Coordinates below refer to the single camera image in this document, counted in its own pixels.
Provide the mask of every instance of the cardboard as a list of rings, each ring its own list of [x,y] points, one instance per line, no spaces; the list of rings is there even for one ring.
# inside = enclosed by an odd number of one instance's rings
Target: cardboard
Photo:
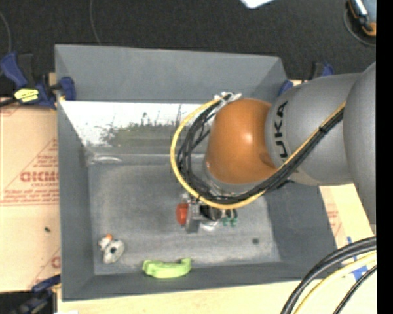
[[[0,292],[60,272],[56,111],[0,110]]]

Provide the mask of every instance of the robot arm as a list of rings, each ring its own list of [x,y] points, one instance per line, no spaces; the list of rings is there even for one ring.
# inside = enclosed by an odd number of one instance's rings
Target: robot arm
[[[236,209],[287,180],[354,183],[375,223],[375,63],[361,74],[296,86],[273,104],[239,99],[217,111],[215,106],[213,101],[204,108],[172,157],[179,181],[196,201]],[[198,177],[191,170],[193,134],[212,116],[204,176]]]

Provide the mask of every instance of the red object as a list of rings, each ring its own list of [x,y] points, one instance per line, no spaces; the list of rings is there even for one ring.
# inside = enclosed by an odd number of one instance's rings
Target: red object
[[[186,214],[188,213],[188,204],[179,203],[176,206],[176,220],[181,225],[184,226],[186,223]]]

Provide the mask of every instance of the green object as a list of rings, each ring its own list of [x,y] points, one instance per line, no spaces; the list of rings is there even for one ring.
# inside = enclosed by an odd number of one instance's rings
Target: green object
[[[191,270],[191,259],[184,258],[180,263],[162,262],[161,260],[145,260],[143,271],[154,278],[177,278]]]

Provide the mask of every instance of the gray bin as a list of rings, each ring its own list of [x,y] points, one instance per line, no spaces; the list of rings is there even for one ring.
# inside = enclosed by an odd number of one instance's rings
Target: gray bin
[[[71,76],[78,92],[78,101],[58,106],[63,300],[300,279],[335,249],[317,187],[287,184],[239,209],[235,228],[186,234],[175,220],[183,191],[168,161],[173,130],[153,125],[110,146],[85,137],[97,126],[92,117],[103,118],[106,132],[125,127],[126,116],[114,124],[110,115],[114,102],[122,112],[203,103],[222,91],[273,102],[286,80],[279,58],[62,45],[56,72]],[[103,264],[98,250],[106,232],[126,243],[115,264]],[[193,259],[185,277],[141,271],[144,259],[185,257]]]

